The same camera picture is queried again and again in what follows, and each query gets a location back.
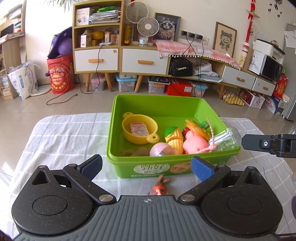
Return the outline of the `small white desk fan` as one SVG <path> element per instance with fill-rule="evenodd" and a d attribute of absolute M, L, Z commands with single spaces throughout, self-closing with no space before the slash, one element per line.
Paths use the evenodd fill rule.
<path fill-rule="evenodd" d="M 152 37 L 159 31 L 159 22 L 153 17 L 146 16 L 139 20 L 137 30 L 140 33 L 139 45 L 152 45 Z"/>

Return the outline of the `grey checked table cloth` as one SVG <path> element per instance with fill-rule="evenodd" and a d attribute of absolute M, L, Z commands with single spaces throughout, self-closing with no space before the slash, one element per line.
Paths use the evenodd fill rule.
<path fill-rule="evenodd" d="M 18 161 L 8 187 L 8 193 L 1 202 L 1 230 L 15 237 L 18 234 L 11 216 L 11 207 L 19 192 L 40 165 L 51 170 L 80 164 L 94 154 L 100 154 L 103 168 L 94 178 L 94 183 L 112 193 L 121 195 L 146 195 L 152 192 L 157 180 L 147 178 L 119 178 L 106 157 L 109 113 L 88 113 L 77 115 L 54 115 L 37 122 L 25 149 Z M 295 180 L 287 162 L 277 156 L 240 150 L 229 159 L 227 165 L 233 170 L 244 170 L 255 166 L 280 200 L 284 216 L 278 233 L 294 233 L 295 217 L 292 199 L 295 197 Z"/>

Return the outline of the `framed cartoon girl picture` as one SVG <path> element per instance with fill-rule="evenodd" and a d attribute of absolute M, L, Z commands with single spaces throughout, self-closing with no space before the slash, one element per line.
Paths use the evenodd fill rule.
<path fill-rule="evenodd" d="M 230 57 L 234 56 L 237 30 L 220 22 L 216 22 L 213 49 Z"/>

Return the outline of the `clear glass jar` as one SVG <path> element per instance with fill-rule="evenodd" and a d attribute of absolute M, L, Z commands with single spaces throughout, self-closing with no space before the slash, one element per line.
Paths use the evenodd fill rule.
<path fill-rule="evenodd" d="M 213 151 L 228 151 L 240 147 L 241 135 L 236 128 L 226 128 L 218 134 L 214 134 L 217 148 Z"/>

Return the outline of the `wooden shelf cabinet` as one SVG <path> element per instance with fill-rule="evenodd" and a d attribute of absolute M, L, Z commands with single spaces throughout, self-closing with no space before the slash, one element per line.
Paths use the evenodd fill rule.
<path fill-rule="evenodd" d="M 81 1 L 73 6 L 72 46 L 75 74 L 85 75 L 86 91 L 91 77 L 104 75 L 112 89 L 111 75 L 119 72 L 123 45 L 125 2 Z"/>

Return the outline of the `pink toy stick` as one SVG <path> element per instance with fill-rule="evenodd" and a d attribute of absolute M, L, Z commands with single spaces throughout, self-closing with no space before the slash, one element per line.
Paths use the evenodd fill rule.
<path fill-rule="evenodd" d="M 211 125 L 211 122 L 207 116 L 207 121 L 208 121 L 208 124 L 209 124 L 209 128 L 211 130 L 211 138 L 208 140 L 208 147 L 204 148 L 204 149 L 201 149 L 197 152 L 197 154 L 202 154 L 202 153 L 207 153 L 207 152 L 213 152 L 217 146 L 215 145 L 215 141 L 214 141 L 214 131 L 213 131 L 213 128 L 212 128 L 212 125 Z"/>

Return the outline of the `pink toy card box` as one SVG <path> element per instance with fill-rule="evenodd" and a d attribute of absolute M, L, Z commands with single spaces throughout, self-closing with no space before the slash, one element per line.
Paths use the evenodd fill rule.
<path fill-rule="evenodd" d="M 134 122 L 130 123 L 131 134 L 138 137 L 146 137 L 149 135 L 149 131 L 145 123 Z"/>

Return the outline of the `pink toy pig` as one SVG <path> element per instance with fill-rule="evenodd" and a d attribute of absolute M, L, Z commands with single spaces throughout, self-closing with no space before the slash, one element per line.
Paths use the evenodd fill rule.
<path fill-rule="evenodd" d="M 200 150 L 209 147 L 208 142 L 192 131 L 186 132 L 183 149 L 186 154 L 196 154 Z"/>

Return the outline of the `clear bin blue lid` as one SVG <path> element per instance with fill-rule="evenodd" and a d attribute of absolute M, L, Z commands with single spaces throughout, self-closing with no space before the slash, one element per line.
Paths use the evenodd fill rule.
<path fill-rule="evenodd" d="M 119 92 L 131 92 L 135 90 L 135 83 L 137 81 L 137 77 L 121 78 L 118 73 L 115 73 L 115 78 Z"/>

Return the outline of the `yellow egg tray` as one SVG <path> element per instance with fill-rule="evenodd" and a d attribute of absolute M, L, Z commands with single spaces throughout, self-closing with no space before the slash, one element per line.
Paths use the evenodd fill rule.
<path fill-rule="evenodd" d="M 216 93 L 222 94 L 222 100 L 227 104 L 234 104 L 238 106 L 245 106 L 245 103 L 242 101 L 242 99 L 239 98 L 238 95 L 234 94 L 231 91 L 223 90 L 222 92 L 220 89 L 216 90 Z"/>

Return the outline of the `yellow toy pot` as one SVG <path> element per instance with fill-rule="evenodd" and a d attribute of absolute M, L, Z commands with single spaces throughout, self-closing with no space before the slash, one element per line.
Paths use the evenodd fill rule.
<path fill-rule="evenodd" d="M 124 113 L 121 123 L 124 137 L 133 144 L 156 144 L 159 141 L 158 124 L 143 114 Z"/>

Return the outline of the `orange toy pumpkin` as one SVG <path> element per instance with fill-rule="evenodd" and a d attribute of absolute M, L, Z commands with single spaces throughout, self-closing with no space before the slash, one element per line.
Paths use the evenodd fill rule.
<path fill-rule="evenodd" d="M 191 130 L 194 134 L 204 138 L 206 141 L 210 139 L 211 134 L 207 132 L 208 128 L 210 128 L 210 125 L 207 121 L 203 121 L 200 124 L 196 123 L 193 120 L 185 120 L 185 122 L 186 122 L 186 127 L 189 130 Z"/>

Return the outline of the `framed cat picture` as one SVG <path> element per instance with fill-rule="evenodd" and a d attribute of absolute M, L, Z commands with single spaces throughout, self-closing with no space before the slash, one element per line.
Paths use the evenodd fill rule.
<path fill-rule="evenodd" d="M 181 17 L 163 13 L 155 13 L 154 17 L 159 23 L 159 31 L 153 39 L 177 41 Z"/>

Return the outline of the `small orange toy figure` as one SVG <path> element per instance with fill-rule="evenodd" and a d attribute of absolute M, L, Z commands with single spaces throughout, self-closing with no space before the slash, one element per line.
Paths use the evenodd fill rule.
<path fill-rule="evenodd" d="M 164 175 L 159 175 L 157 178 L 157 183 L 152 188 L 153 195 L 167 195 L 168 191 L 166 189 L 166 184 L 170 181 L 169 178 L 166 178 Z"/>

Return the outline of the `black microwave oven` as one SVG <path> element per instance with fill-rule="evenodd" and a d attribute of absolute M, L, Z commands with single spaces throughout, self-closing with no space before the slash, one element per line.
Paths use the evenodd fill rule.
<path fill-rule="evenodd" d="M 283 66 L 272 57 L 260 51 L 253 51 L 248 70 L 270 81 L 278 82 Z"/>

